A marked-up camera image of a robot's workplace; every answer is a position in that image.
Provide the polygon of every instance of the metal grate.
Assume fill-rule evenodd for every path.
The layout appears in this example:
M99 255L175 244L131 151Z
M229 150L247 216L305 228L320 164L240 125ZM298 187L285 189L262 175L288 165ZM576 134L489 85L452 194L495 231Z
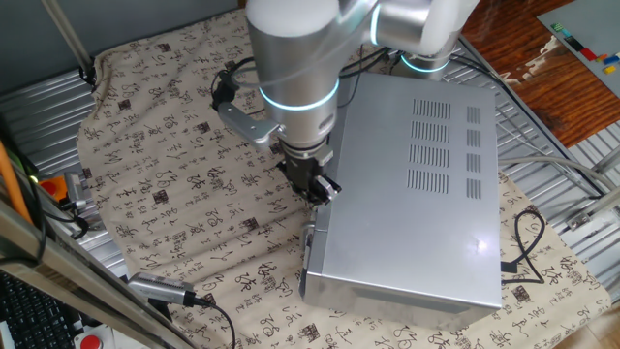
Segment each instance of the metal grate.
M447 168L450 151L431 146L410 145L409 162Z
M482 157L478 154L467 154L467 172L480 174L482 172Z
M467 130L467 146L481 147L481 132L478 130Z
M421 121L414 121L411 129L411 137L418 140L449 143L450 127L446 125L436 125Z
M467 107L467 122L480 125L481 109L476 107Z
M414 115L450 120L450 114L451 106L449 103L414 100Z
M482 199L482 181L467 178L467 197L470 199Z
M409 170L407 187L439 194L448 194L448 176L425 171Z

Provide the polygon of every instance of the cable connector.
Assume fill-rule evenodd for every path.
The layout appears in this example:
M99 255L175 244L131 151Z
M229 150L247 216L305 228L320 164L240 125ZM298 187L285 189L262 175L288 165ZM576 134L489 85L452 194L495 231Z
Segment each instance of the cable connector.
M218 76L220 77L220 82L217 84L215 91L211 94L213 97L211 107L216 111L220 108L222 103L232 102L236 91L239 89L239 86L233 83L233 73L222 71Z

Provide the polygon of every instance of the emergency stop button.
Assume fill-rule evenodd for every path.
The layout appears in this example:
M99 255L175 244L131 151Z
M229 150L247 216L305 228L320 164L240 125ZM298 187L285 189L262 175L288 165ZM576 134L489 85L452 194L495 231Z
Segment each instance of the emergency stop button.
M79 345L79 349L103 349L103 348L104 348L103 343L101 342L101 340L99 340L99 337L97 337L96 335L88 335L81 341L81 344Z

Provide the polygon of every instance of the metal bracket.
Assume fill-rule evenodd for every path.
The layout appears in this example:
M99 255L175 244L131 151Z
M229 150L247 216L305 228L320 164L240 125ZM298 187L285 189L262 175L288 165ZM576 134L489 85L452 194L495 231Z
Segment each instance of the metal bracket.
M581 212L580 214L575 216L573 219L569 220L569 227L571 228L572 231L575 231L579 227L581 227L582 225L586 223L589 223L590 221L591 221L590 216L585 212Z
M220 104L218 113L225 124L258 149L269 147L269 135L280 126L273 120L257 121L229 102Z

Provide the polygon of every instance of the red stop button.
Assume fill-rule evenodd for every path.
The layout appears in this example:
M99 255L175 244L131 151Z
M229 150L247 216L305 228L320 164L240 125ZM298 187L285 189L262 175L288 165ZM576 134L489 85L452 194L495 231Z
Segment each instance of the red stop button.
M79 349L102 349L103 347L101 340L95 335L88 335L79 345Z
M46 189L46 191L49 193L49 195L54 196L56 195L56 184L52 183L52 182L43 182L41 183L41 186Z

